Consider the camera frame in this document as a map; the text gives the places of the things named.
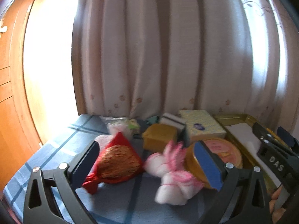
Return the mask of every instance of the gold tray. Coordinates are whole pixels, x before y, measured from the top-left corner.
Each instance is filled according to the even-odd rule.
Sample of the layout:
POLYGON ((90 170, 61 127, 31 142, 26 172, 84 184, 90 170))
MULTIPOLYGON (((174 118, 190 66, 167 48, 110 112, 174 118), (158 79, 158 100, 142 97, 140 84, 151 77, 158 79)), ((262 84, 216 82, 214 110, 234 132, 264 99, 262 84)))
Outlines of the gold tray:
MULTIPOLYGON (((215 115, 214 118, 226 130, 227 134, 225 139, 233 143, 240 150, 243 159, 243 168, 252 169, 254 166, 261 167, 260 164, 255 160, 255 158, 250 154, 250 152, 243 146, 243 144, 239 142, 238 139, 225 127, 228 125, 236 125, 239 123, 247 123, 250 127, 252 127, 255 122, 258 122, 259 124, 261 123, 256 118, 248 114, 215 115)), ((267 130, 281 144, 286 145, 284 141, 282 141, 273 131, 271 131, 270 129, 267 130)), ((265 171, 263 172, 263 175, 268 193, 274 193, 277 190, 274 182, 265 171)))

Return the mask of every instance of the clear plastic bag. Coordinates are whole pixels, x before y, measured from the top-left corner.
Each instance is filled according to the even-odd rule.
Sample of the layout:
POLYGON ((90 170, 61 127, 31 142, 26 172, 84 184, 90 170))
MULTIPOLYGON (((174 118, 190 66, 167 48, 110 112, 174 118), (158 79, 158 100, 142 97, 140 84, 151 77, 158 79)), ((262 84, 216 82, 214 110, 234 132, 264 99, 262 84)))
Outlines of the clear plastic bag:
POLYGON ((112 141, 112 139, 112 135, 99 135, 95 138, 95 141, 100 145, 100 152, 112 141))
POLYGON ((115 136, 118 132, 122 132, 129 141, 133 139, 132 132, 129 129, 127 117, 114 118, 100 116, 100 119, 107 126, 107 129, 111 135, 115 136))

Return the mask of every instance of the blue plaid blanket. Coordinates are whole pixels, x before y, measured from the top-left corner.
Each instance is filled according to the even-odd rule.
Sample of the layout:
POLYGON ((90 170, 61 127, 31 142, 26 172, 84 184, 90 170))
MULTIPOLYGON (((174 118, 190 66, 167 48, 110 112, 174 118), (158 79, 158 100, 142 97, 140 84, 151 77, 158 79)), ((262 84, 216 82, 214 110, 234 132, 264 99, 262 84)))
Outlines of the blue plaid blanket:
MULTIPOLYGON (((141 131, 146 129, 144 121, 139 121, 141 131)), ((12 177, 4 188, 4 196, 17 217, 23 221, 25 193, 32 168, 42 170, 57 168, 62 162, 70 162, 96 136, 108 134, 105 124, 98 116, 81 115, 59 136, 49 140, 12 177)), ((131 142, 143 160, 149 152, 143 150, 141 135, 131 142)), ((84 188, 76 192, 98 223, 191 223, 194 224, 209 208, 214 191, 203 189, 184 206, 159 205, 154 202, 161 180, 147 173, 119 184, 100 184, 95 195, 84 188)), ((57 188, 53 188, 60 211, 66 221, 74 223, 68 214, 57 188)))

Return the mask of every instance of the red mesh bag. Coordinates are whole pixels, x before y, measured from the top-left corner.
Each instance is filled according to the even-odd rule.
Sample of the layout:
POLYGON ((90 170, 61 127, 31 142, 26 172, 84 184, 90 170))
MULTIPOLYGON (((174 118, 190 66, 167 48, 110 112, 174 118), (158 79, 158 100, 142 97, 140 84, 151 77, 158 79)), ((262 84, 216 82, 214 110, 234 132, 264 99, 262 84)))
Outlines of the red mesh bag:
POLYGON ((115 184, 127 181, 143 172, 141 158, 121 132, 100 152, 93 172, 89 174, 83 188, 95 194, 99 183, 115 184))

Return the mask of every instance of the pink plush toy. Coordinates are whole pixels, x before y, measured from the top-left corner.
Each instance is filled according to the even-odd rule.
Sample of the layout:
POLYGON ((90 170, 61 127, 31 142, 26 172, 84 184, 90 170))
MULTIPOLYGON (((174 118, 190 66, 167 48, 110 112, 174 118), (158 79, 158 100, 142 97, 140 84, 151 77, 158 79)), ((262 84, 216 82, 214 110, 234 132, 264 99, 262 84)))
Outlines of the pink plush toy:
POLYGON ((151 175, 161 178, 161 186, 155 201, 159 204, 185 205, 204 186, 190 172, 185 171, 183 162, 186 148, 170 141, 163 154, 154 153, 148 157, 144 169, 151 175))

